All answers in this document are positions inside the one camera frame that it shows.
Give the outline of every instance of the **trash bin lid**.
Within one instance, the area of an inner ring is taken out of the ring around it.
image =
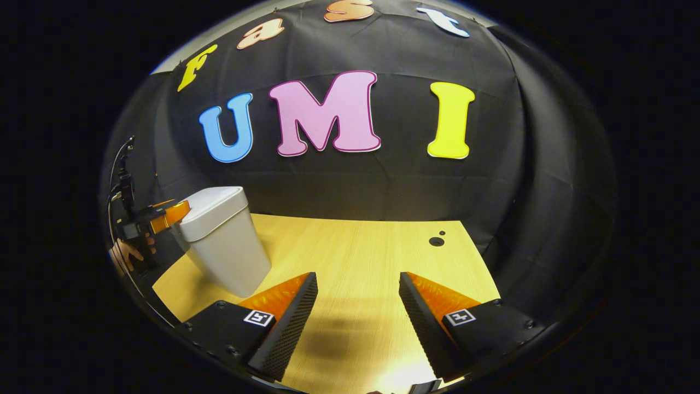
[[[240,186],[209,187],[185,200],[190,203],[190,212],[180,222],[180,230],[188,242],[206,237],[248,206]]]

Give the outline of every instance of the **letter m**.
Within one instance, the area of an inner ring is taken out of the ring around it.
[[[338,137],[333,146],[343,152],[367,152],[378,149],[382,141],[372,130],[370,88],[377,75],[369,71],[339,74],[330,84],[323,104],[303,83],[290,81],[272,88],[269,96],[277,101],[282,143],[277,152],[282,156],[299,156],[307,144],[299,138],[297,124],[314,145],[323,151],[330,130],[338,120]]]

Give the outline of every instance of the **wooden table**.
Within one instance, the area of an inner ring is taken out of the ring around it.
[[[398,295],[402,271],[480,302],[500,297],[459,221],[252,217],[272,263],[256,293],[302,273],[317,275],[316,303],[282,381],[291,388],[311,394],[405,394],[412,384],[435,379]],[[428,242],[436,236],[444,239],[443,246]],[[182,321],[219,299],[242,301],[214,285],[188,254],[153,289]]]

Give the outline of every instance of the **hand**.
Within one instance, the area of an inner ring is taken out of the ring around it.
[[[151,238],[151,235],[149,233],[146,233],[146,243],[148,243],[149,245],[155,244],[155,240]],[[110,256],[112,257],[112,262],[119,270],[121,276],[124,276],[124,274],[126,273],[125,269],[128,269],[129,272],[132,272],[134,270],[134,265],[131,262],[130,256],[136,257],[139,261],[144,260],[144,257],[135,247],[122,241],[120,238],[117,238],[117,243],[112,247],[112,249],[109,252]],[[155,254],[154,247],[150,249],[150,253]]]

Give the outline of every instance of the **white trash bin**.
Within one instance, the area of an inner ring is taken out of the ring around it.
[[[253,225],[243,188],[211,187],[186,200],[190,212],[179,226],[192,245],[194,263],[233,295],[253,295],[272,265]]]

